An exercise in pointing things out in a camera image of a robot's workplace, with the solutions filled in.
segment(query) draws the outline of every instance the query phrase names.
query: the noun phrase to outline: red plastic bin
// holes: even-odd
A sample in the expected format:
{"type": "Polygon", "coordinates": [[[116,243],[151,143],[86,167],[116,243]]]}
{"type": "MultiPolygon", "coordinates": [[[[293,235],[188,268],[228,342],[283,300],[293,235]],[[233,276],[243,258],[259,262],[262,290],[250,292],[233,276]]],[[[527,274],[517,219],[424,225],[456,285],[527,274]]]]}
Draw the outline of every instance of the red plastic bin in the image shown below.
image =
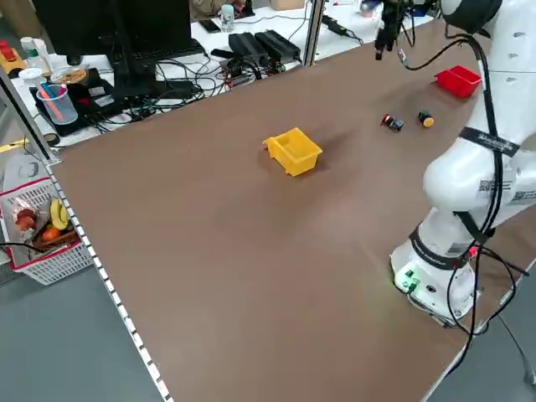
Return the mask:
{"type": "Polygon", "coordinates": [[[437,78],[438,86],[449,90],[460,98],[471,96],[482,82],[480,75],[473,73],[461,65],[441,71],[435,77],[437,78]]]}

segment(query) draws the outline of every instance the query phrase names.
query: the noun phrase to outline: brown tabletop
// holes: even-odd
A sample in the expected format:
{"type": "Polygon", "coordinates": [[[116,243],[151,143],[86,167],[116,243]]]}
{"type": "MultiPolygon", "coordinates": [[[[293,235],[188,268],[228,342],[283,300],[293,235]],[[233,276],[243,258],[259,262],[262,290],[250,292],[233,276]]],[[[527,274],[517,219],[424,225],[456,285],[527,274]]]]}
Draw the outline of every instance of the brown tabletop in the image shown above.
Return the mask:
{"type": "MultiPolygon", "coordinates": [[[[411,64],[443,27],[418,28],[411,64]]],[[[427,214],[425,167],[470,115],[474,99],[431,84],[455,64],[477,70],[468,49],[412,73],[367,45],[64,151],[54,173],[176,401],[425,395],[466,338],[395,289],[389,253],[427,214]],[[385,113],[404,130],[379,126],[385,113]],[[324,153],[292,178],[261,143],[295,126],[324,153]]],[[[523,266],[529,219],[492,241],[523,266]]],[[[489,314],[508,281],[485,262],[489,314]]]]}

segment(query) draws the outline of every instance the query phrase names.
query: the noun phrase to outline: banana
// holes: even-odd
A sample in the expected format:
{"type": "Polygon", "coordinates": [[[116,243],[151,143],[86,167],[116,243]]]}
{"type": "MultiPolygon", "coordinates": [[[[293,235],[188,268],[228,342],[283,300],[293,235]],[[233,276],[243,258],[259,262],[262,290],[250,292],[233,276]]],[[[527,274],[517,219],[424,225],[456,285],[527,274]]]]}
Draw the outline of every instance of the banana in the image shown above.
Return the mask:
{"type": "Polygon", "coordinates": [[[65,230],[69,225],[67,208],[59,201],[59,198],[53,198],[50,203],[50,222],[59,230],[65,230]]]}

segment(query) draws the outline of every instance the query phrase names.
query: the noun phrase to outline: yellow plastic bin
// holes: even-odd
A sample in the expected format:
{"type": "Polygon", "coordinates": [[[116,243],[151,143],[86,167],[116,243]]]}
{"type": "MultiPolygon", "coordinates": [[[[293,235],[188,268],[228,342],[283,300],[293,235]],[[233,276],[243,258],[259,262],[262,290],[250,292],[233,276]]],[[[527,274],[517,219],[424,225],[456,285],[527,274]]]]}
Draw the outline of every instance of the yellow plastic bin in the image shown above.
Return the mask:
{"type": "Polygon", "coordinates": [[[284,168],[292,177],[313,169],[322,149],[306,136],[299,128],[293,128],[280,136],[265,139],[270,157],[284,168]]]}

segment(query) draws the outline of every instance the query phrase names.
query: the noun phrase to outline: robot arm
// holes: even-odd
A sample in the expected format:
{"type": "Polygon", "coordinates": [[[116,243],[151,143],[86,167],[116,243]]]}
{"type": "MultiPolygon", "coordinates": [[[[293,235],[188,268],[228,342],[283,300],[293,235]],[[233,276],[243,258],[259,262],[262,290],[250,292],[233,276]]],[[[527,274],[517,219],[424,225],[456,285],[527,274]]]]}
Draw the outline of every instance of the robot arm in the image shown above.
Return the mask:
{"type": "MultiPolygon", "coordinates": [[[[398,4],[411,7],[384,0],[377,58],[379,52],[392,49],[399,34],[402,17],[396,11],[398,4]],[[393,10],[397,18],[392,18],[393,10]]],[[[497,134],[517,149],[536,132],[532,117],[536,104],[536,2],[442,0],[441,11],[448,24],[492,39],[487,61],[497,134]]],[[[484,136],[490,132],[482,93],[464,131],[484,136]]],[[[536,153],[519,150],[501,158],[502,201],[493,226],[536,204],[536,153]]],[[[454,275],[445,261],[458,257],[476,237],[458,213],[470,215],[475,226],[482,227],[492,199],[495,166],[491,149],[458,137],[426,169],[424,187],[434,208],[391,255],[395,285],[444,322],[452,323],[452,312],[460,318],[472,307],[472,268],[464,261],[454,275]]]]}

